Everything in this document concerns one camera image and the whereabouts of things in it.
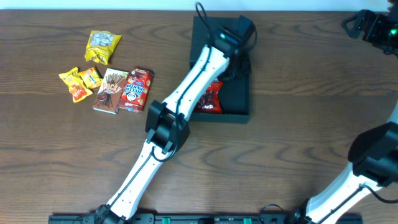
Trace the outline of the black foldable container box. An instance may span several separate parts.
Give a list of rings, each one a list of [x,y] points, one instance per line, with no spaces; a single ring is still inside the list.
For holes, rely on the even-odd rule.
[[[208,30],[198,16],[193,18],[189,67],[192,68],[208,40]],[[222,113],[192,113],[191,121],[219,123],[247,123],[250,119],[251,75],[247,78],[223,82],[218,93]]]

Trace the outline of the red Hacks candy bag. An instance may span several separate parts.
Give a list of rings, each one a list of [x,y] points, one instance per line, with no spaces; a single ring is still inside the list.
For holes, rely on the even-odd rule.
[[[215,79],[199,99],[195,106],[194,112],[221,114],[222,109],[218,93],[220,92],[222,86],[223,82]]]

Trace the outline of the brown Pocky box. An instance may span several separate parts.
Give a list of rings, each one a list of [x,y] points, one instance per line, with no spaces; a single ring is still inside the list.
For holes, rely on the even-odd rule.
[[[110,114],[117,114],[119,101],[126,84],[128,72],[108,68],[99,87],[93,109]]]

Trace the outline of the yellow snack bag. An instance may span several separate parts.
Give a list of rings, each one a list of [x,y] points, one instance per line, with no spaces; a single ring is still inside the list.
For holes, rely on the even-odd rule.
[[[93,30],[90,33],[84,58],[87,62],[93,61],[108,65],[110,57],[115,51],[122,36],[103,30]]]

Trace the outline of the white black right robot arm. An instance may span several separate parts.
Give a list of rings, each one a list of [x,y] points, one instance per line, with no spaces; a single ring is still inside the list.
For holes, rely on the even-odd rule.
[[[362,37],[384,54],[397,55],[397,2],[392,2],[388,14],[363,9],[343,20],[341,26],[349,37]],[[397,110],[386,123],[353,141],[348,160],[325,190],[302,204],[291,223],[336,223],[369,194],[382,203],[396,203],[380,197],[377,191],[397,182]]]

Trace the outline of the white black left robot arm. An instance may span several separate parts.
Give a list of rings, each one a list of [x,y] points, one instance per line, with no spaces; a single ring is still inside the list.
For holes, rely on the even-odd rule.
[[[175,155],[187,140],[189,119],[202,94],[240,56],[254,28],[220,29],[211,34],[196,63],[184,80],[163,102],[153,101],[146,120],[146,140],[138,160],[120,189],[94,213],[94,223],[125,223],[161,165]]]

